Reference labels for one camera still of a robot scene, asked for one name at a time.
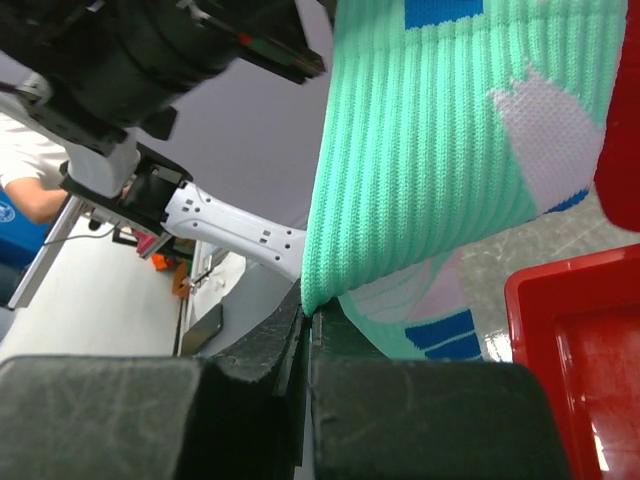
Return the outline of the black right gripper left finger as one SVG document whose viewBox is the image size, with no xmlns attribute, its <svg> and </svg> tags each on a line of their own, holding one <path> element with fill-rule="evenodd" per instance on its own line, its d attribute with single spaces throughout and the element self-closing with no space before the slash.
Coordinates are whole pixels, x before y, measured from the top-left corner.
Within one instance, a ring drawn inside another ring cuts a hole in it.
<svg viewBox="0 0 640 480">
<path fill-rule="evenodd" d="M 290 479 L 305 388 L 298 285 L 208 358 L 14 357 L 1 366 L 1 475 Z"/>
</svg>

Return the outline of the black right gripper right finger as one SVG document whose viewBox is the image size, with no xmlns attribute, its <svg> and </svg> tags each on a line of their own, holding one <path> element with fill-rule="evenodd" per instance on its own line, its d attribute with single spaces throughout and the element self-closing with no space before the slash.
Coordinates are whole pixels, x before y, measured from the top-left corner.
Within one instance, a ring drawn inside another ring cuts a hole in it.
<svg viewBox="0 0 640 480">
<path fill-rule="evenodd" d="M 340 305 L 312 319 L 319 479 L 566 479 L 544 390 L 520 365 L 391 360 Z"/>
</svg>

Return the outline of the red sock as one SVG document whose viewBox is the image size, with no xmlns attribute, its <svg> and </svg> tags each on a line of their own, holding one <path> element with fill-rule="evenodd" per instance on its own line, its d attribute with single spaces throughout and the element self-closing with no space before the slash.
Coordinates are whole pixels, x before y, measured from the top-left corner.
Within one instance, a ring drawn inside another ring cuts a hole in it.
<svg viewBox="0 0 640 480">
<path fill-rule="evenodd" d="M 639 2 L 628 2 L 618 75 L 595 175 L 600 204 L 621 229 L 639 230 Z"/>
</svg>

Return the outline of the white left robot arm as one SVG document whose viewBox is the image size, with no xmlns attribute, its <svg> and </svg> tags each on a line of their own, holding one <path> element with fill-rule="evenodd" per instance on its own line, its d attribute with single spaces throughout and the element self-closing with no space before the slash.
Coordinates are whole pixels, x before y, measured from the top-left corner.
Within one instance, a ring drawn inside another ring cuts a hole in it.
<svg viewBox="0 0 640 480">
<path fill-rule="evenodd" d="M 17 112 L 62 141 L 63 187 L 115 223 L 217 245 L 300 277 L 305 234 L 226 204 L 140 144 L 175 102 L 241 59 L 302 84 L 321 75 L 292 1 L 5 1 L 1 49 L 31 76 Z"/>
</svg>

